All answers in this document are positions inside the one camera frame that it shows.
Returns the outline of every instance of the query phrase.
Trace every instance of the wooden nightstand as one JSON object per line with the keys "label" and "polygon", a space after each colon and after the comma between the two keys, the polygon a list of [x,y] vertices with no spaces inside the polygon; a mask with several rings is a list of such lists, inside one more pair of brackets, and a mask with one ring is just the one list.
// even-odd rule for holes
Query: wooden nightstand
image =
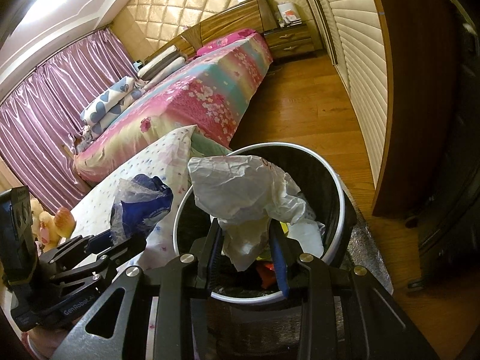
{"label": "wooden nightstand", "polygon": [[263,34],[274,60],[314,51],[314,43],[305,23],[277,28]]}

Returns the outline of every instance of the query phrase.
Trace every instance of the pink pillow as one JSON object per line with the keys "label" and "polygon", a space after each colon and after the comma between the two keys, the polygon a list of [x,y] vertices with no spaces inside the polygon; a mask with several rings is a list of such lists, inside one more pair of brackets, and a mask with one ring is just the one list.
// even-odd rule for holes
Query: pink pillow
{"label": "pink pillow", "polygon": [[212,42],[207,43],[205,46],[197,50],[198,56],[204,56],[205,54],[211,53],[212,51],[218,50],[219,48],[228,46],[229,44],[239,41],[240,39],[245,39],[247,36],[255,34],[257,31],[252,30],[251,28],[246,28],[245,30],[240,30],[232,32],[227,36],[212,40]]}

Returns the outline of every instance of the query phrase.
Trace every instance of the metal screw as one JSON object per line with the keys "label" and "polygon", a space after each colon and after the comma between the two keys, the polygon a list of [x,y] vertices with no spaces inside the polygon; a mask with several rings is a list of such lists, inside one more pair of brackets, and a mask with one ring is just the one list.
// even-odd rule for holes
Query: metal screw
{"label": "metal screw", "polygon": [[314,260],[310,253],[302,253],[299,258],[302,263],[311,263]]}
{"label": "metal screw", "polygon": [[185,253],[182,256],[180,256],[180,261],[184,264],[191,263],[193,260],[195,260],[195,256],[190,253]]}
{"label": "metal screw", "polygon": [[140,268],[138,266],[129,266],[125,273],[129,278],[132,278],[140,273]]}
{"label": "metal screw", "polygon": [[365,276],[367,274],[367,268],[357,265],[355,268],[353,268],[353,271],[357,276]]}

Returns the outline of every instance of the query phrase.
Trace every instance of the floor plank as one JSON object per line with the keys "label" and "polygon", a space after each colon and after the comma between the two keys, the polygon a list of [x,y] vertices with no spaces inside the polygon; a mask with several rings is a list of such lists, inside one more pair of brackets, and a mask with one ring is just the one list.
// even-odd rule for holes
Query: floor plank
{"label": "floor plank", "polygon": [[390,272],[394,297],[441,359],[453,359],[480,322],[480,271],[407,293],[420,275],[417,233],[371,216],[374,184],[360,128],[328,56],[273,66],[238,126],[232,149],[283,141],[316,151],[340,174],[362,210]]}

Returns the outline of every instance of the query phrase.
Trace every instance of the wooden headboard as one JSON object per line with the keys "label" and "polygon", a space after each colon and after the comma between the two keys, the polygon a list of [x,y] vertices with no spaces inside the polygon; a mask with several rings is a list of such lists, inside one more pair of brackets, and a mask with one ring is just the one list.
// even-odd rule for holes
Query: wooden headboard
{"label": "wooden headboard", "polygon": [[259,33],[264,33],[277,27],[278,22],[267,0],[248,0],[182,32],[147,57],[145,63],[150,62],[171,45],[175,45],[182,53],[192,57],[204,44],[232,32],[252,28]]}

